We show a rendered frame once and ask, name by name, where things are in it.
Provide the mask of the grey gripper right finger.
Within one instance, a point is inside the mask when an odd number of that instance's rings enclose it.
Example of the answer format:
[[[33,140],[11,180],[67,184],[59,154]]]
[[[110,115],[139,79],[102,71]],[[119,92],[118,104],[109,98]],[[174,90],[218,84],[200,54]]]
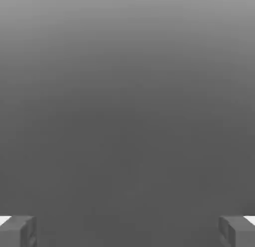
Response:
[[[218,230],[223,247],[255,247],[255,216],[220,216]]]

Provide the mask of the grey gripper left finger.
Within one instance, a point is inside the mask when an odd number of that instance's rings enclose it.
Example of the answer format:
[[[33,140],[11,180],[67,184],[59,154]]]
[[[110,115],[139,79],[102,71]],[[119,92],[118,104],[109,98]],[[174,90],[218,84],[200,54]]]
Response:
[[[0,215],[0,247],[37,247],[36,217]]]

